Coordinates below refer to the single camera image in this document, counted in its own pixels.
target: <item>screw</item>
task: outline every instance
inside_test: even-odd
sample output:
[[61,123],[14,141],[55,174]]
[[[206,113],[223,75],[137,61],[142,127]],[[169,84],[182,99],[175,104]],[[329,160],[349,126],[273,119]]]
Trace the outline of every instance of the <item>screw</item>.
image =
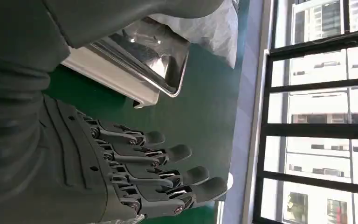
[[175,215],[179,215],[181,212],[183,212],[183,207],[182,206],[179,206],[175,209]]
[[91,128],[91,136],[92,136],[93,138],[96,138],[97,133],[98,133],[98,130],[97,130],[97,129]]

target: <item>white building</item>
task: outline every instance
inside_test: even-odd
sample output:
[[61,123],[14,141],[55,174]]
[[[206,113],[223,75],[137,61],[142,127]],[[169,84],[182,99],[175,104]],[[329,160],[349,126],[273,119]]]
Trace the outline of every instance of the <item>white building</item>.
[[[321,38],[343,34],[342,4],[340,0],[309,0],[294,4],[292,32],[286,38],[295,44],[317,42]],[[350,0],[350,15],[351,31],[357,31],[358,0]],[[273,86],[280,86],[357,78],[358,48],[353,48],[275,62],[272,82]],[[287,105],[283,103],[284,97],[289,98]],[[287,120],[279,111],[286,106]],[[358,123],[358,87],[273,94],[268,121]],[[358,184],[358,140],[288,137],[286,143],[285,173]],[[266,170],[277,171],[278,164],[273,160],[276,161],[276,156],[279,156],[278,145],[279,137],[267,138]],[[353,148],[353,164],[350,145]],[[268,192],[264,192],[264,196],[266,200],[273,199]],[[285,182],[282,209],[283,222],[287,223],[354,224],[355,221],[358,224],[358,194],[350,192]]]

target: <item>black window frame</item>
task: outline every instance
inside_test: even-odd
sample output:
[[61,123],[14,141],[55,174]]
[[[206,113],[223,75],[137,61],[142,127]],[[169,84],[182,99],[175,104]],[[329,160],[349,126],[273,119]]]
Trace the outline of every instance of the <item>black window frame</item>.
[[[264,179],[271,179],[278,181],[278,191],[282,190],[283,183],[293,182],[299,184],[307,184],[310,186],[323,187],[329,189],[336,189],[341,191],[347,191],[352,193],[352,213],[355,212],[354,207],[354,194],[358,194],[358,184],[353,182],[337,182],[331,180],[322,180],[317,178],[303,177],[297,175],[290,175],[284,173],[285,160],[281,159],[285,157],[285,147],[282,147],[282,142],[286,137],[313,137],[313,138],[335,138],[335,139],[358,139],[358,124],[272,124],[268,123],[269,113],[269,97],[272,93],[283,93],[288,95],[292,91],[308,91],[319,89],[331,89],[331,88],[351,88],[358,87],[358,79],[346,79],[340,81],[330,81],[324,83],[311,83],[311,84],[299,84],[299,85],[284,85],[272,87],[272,73],[273,62],[287,60],[296,57],[304,57],[306,55],[319,54],[331,51],[337,51],[341,49],[358,47],[358,31],[350,32],[350,0],[343,0],[343,18],[344,18],[344,34],[334,37],[328,37],[314,42],[302,42],[289,46],[274,48],[275,45],[275,31],[276,31],[276,18],[278,13],[278,0],[273,0],[274,7],[272,11],[272,40],[271,49],[265,57],[265,80],[264,80],[264,93],[262,101],[262,118],[260,126],[260,138],[258,146],[258,159],[257,159],[257,171],[255,178],[255,193],[254,193],[254,206],[253,206],[253,223],[255,224],[281,224],[281,222],[267,219],[261,216],[262,213],[262,195]],[[279,172],[271,172],[264,170],[264,160],[266,152],[267,136],[281,137],[281,150],[279,159]],[[351,169],[353,148],[350,142],[349,145]],[[282,217],[282,206],[277,207],[277,217]]]

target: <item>white plastic bag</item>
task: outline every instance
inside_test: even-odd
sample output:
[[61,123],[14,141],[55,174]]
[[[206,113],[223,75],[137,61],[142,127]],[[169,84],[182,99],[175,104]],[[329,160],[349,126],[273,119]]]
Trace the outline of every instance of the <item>white plastic bag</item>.
[[238,5],[240,3],[240,0],[231,0],[231,1],[233,1],[234,8],[238,12],[238,9],[239,9]]
[[135,218],[125,220],[125,221],[113,220],[113,221],[97,223],[97,224],[138,224],[138,223],[142,222],[145,218],[146,218],[145,215],[137,215]]
[[237,56],[238,16],[232,0],[224,0],[212,14],[199,19],[182,19],[154,14],[152,19],[169,26],[192,43],[198,43],[222,57],[232,68]]

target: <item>metal tray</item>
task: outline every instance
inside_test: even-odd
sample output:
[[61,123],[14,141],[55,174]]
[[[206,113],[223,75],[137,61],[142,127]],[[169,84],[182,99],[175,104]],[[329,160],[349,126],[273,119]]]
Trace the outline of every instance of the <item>metal tray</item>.
[[150,18],[87,46],[170,97],[180,93],[189,47],[187,40]]

